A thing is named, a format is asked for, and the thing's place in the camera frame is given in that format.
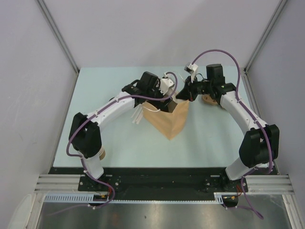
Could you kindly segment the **brown paper takeout bag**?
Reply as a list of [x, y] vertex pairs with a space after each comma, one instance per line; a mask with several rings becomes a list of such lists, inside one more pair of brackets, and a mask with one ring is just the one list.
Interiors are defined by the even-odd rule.
[[189, 111], [189, 101], [177, 99], [178, 93], [178, 90], [175, 91], [167, 104], [159, 101], [142, 104], [144, 118], [169, 140], [183, 130]]

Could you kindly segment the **stack of brown paper cups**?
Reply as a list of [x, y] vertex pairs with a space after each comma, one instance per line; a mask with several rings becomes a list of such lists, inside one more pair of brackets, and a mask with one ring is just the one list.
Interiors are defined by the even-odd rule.
[[99, 159], [103, 160], [105, 158], [105, 155], [106, 155], [105, 148], [104, 148], [104, 146], [101, 146], [101, 148], [99, 150]]

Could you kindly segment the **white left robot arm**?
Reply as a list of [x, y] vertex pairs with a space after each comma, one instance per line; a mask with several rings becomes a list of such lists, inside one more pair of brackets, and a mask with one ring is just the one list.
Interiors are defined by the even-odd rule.
[[90, 177], [89, 186], [99, 191], [105, 186], [102, 177], [104, 169], [100, 155], [104, 152], [102, 132], [106, 125], [136, 108], [146, 101], [165, 102], [171, 100], [178, 85], [177, 77], [171, 79], [173, 72], [165, 72], [162, 78], [145, 71], [140, 79], [124, 86], [121, 92], [101, 108], [88, 113], [77, 113], [72, 120], [69, 141], [66, 146], [76, 150], [75, 157], [80, 158], [84, 173]]

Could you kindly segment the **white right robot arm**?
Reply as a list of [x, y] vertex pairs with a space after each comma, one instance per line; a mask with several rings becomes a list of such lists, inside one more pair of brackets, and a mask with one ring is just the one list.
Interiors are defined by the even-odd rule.
[[239, 157], [225, 169], [220, 187], [224, 191], [232, 191], [237, 186], [237, 180], [251, 170], [256, 170], [259, 165], [268, 164], [272, 169], [274, 160], [278, 158], [279, 128], [269, 125], [243, 103], [236, 86], [226, 83], [221, 64], [208, 65], [207, 78], [201, 81], [196, 77], [196, 64], [189, 63], [184, 69], [189, 76], [176, 98], [192, 102], [198, 95], [209, 95], [232, 116], [244, 135]]

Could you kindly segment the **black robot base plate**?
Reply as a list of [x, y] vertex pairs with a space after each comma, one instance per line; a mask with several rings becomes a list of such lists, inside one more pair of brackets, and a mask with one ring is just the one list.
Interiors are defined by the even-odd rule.
[[115, 200], [204, 201], [212, 200], [216, 192], [239, 195], [248, 191], [246, 179], [230, 181], [223, 167], [106, 167], [98, 182], [81, 168], [53, 167], [49, 173], [82, 175], [79, 191], [106, 192], [114, 194]]

